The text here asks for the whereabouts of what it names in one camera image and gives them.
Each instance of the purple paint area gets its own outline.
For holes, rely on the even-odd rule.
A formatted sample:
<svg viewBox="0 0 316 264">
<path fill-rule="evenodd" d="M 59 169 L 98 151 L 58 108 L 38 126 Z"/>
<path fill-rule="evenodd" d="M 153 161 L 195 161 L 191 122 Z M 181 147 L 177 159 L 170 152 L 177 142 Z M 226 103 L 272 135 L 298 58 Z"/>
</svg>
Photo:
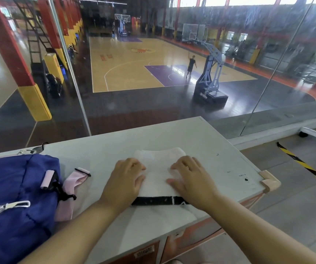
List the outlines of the purple paint area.
<svg viewBox="0 0 316 264">
<path fill-rule="evenodd" d="M 197 71 L 192 70 L 191 77 L 186 79 L 186 65 L 145 66 L 145 68 L 165 87 L 189 84 L 195 85 L 201 76 Z"/>
<path fill-rule="evenodd" d="M 118 41 L 131 42 L 131 43 L 141 43 L 142 41 L 136 37 L 117 37 Z"/>
</svg>

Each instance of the white table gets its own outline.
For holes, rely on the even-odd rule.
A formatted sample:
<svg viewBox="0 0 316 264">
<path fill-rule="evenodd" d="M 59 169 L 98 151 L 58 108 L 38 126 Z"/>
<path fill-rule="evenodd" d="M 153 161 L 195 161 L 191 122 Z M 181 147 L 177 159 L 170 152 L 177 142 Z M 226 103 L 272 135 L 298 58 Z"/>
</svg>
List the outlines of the white table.
<svg viewBox="0 0 316 264">
<path fill-rule="evenodd" d="M 92 177 L 79 188 L 76 216 L 99 199 L 117 160 L 132 157 L 135 150 L 173 147 L 197 157 L 219 190 L 235 201 L 241 202 L 264 190 L 259 183 L 263 180 L 258 174 L 260 170 L 202 117 L 57 142 L 46 145 L 42 154 L 60 159 L 62 177 L 69 176 L 76 167 L 91 172 Z M 86 263 L 106 261 L 207 217 L 191 205 L 130 207 L 107 229 Z"/>
</svg>

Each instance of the black shirt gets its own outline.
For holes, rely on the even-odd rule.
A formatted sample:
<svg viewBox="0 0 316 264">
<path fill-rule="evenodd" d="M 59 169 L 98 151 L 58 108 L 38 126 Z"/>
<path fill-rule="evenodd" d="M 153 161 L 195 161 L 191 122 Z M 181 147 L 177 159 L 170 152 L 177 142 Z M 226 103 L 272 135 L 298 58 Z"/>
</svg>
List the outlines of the black shirt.
<svg viewBox="0 0 316 264">
<path fill-rule="evenodd" d="M 189 67 L 190 67 L 190 68 L 193 68 L 195 63 L 196 63 L 195 59 L 190 58 Z"/>
</svg>

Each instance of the yellow black caution tape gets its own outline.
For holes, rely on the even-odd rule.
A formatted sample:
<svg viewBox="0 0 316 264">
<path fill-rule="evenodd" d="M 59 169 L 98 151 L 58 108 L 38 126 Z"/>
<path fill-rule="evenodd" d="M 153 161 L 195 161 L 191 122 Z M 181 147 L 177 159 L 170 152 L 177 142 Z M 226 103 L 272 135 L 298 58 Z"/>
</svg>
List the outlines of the yellow black caution tape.
<svg viewBox="0 0 316 264">
<path fill-rule="evenodd" d="M 312 173 L 314 176 L 316 176 L 316 170 L 312 167 L 310 167 L 308 164 L 303 162 L 301 159 L 299 159 L 296 155 L 294 155 L 292 152 L 287 150 L 284 146 L 282 146 L 279 142 L 277 142 L 277 146 L 288 156 L 290 156 L 292 159 L 294 159 L 296 162 L 298 162 L 301 166 L 306 168 L 310 173 Z"/>
</svg>

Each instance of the chair wheel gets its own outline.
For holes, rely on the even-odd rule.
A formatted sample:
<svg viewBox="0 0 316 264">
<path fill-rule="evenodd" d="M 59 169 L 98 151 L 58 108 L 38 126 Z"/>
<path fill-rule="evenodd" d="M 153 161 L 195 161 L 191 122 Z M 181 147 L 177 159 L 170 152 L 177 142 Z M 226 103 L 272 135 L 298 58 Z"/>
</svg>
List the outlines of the chair wheel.
<svg viewBox="0 0 316 264">
<path fill-rule="evenodd" d="M 304 138 L 304 137 L 307 137 L 308 134 L 307 134 L 307 133 L 304 133 L 304 132 L 299 132 L 299 136 L 300 136 L 301 138 Z"/>
</svg>

